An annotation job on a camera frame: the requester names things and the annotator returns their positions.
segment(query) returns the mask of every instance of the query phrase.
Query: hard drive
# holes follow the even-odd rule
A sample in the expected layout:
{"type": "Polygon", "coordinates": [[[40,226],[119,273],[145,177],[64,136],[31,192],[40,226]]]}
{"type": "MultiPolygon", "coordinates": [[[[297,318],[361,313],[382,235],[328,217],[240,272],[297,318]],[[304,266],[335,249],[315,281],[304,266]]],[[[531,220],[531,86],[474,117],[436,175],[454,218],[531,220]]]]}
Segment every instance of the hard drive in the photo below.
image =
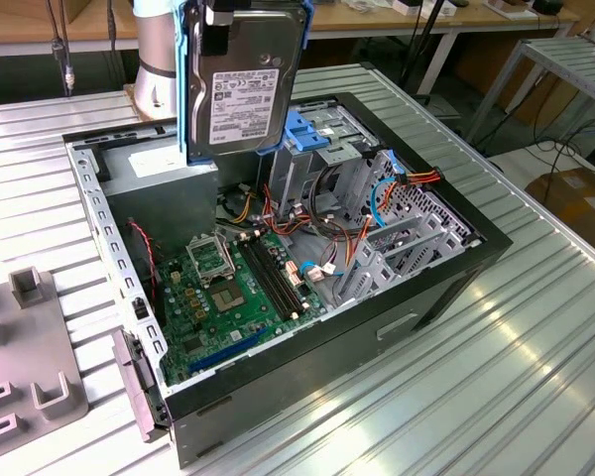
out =
{"type": "Polygon", "coordinates": [[[231,18],[221,13],[210,6],[187,12],[192,160],[280,144],[309,18],[298,1],[252,2],[231,18]]]}

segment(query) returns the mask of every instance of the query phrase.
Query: ram slot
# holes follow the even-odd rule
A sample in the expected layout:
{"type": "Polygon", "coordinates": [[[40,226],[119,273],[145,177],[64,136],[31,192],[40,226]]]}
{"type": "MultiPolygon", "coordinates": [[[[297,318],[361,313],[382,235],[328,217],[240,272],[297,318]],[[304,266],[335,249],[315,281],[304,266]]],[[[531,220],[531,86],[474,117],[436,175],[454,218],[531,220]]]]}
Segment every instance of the ram slot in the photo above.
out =
{"type": "Polygon", "coordinates": [[[240,251],[254,278],[258,281],[267,298],[282,320],[292,319],[292,314],[302,312],[299,299],[276,268],[267,249],[259,242],[243,243],[240,251]]]}

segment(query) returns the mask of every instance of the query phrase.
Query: metal frame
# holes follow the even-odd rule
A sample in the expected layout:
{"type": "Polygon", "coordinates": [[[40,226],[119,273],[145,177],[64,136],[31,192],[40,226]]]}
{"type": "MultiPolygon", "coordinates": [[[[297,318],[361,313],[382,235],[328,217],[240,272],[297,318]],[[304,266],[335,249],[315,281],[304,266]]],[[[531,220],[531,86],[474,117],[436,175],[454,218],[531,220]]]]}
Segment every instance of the metal frame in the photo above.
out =
{"type": "Polygon", "coordinates": [[[533,85],[528,85],[534,77],[539,77],[546,69],[560,79],[575,86],[584,94],[595,100],[595,44],[584,38],[550,39],[550,40],[521,40],[516,44],[498,77],[487,92],[483,102],[478,107],[466,140],[471,142],[482,126],[487,114],[496,103],[496,99],[511,78],[514,70],[522,58],[535,62],[526,85],[516,94],[512,104],[519,104],[533,85]]]}

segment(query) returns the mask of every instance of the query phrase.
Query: metal rack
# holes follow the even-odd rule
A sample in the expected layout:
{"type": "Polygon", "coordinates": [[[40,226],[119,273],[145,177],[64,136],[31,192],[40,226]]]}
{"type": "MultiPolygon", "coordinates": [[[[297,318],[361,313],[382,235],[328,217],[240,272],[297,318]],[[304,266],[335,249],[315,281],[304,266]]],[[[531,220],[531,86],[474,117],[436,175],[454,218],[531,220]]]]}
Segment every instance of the metal rack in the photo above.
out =
{"type": "MultiPolygon", "coordinates": [[[[572,84],[581,92],[595,100],[595,44],[585,38],[553,38],[546,40],[520,40],[514,51],[507,59],[498,77],[487,92],[485,99],[478,107],[472,124],[466,135],[467,142],[475,138],[476,133],[482,126],[487,114],[496,103],[498,96],[511,78],[514,70],[523,58],[535,62],[535,68],[530,74],[530,80],[516,94],[516,97],[509,106],[513,109],[520,104],[523,98],[536,82],[536,79],[546,69],[556,74],[560,79],[572,84]]],[[[592,101],[584,101],[581,111],[577,114],[581,118],[582,113],[590,106],[592,101]]]]}
{"type": "MultiPolygon", "coordinates": [[[[294,97],[341,90],[514,246],[438,322],[182,474],[595,474],[595,251],[377,71],[303,71],[294,97]]],[[[0,279],[23,263],[53,273],[90,403],[0,457],[0,474],[179,474],[169,439],[146,444],[134,422],[114,294],[60,140],[136,121],[120,93],[0,106],[0,279]]]]}

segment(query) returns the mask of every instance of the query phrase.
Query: hard drive label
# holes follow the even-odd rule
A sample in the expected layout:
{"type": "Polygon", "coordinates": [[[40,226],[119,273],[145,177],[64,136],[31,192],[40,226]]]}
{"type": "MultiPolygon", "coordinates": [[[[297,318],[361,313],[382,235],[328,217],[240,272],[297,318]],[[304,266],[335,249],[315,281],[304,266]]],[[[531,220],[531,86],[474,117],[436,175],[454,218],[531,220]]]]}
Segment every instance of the hard drive label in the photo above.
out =
{"type": "Polygon", "coordinates": [[[264,138],[274,108],[278,69],[216,72],[209,144],[264,138]]]}

